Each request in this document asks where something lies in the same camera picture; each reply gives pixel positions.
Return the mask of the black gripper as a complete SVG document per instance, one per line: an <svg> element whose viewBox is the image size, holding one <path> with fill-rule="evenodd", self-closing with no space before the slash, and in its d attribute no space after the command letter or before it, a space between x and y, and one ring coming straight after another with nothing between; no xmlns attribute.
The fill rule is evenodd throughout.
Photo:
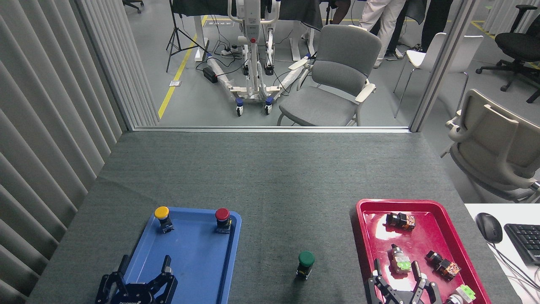
<svg viewBox="0 0 540 304"><path fill-rule="evenodd" d="M170 267L170 256L165 256L161 273L147 284L125 284L124 274L129 261L130 257L123 255L117 271L102 276L96 295L96 304L170 304L178 284ZM113 284L116 285L118 291L110 301Z"/></svg>
<svg viewBox="0 0 540 304"><path fill-rule="evenodd" d="M411 264L413 276L416 281L412 292L396 291L382 277L380 260L374 260L374 270L367 279L367 300L369 304L422 304L421 296L426 290L431 304L441 304L440 291L435 282L429 281L421 272L417 261Z"/></svg>

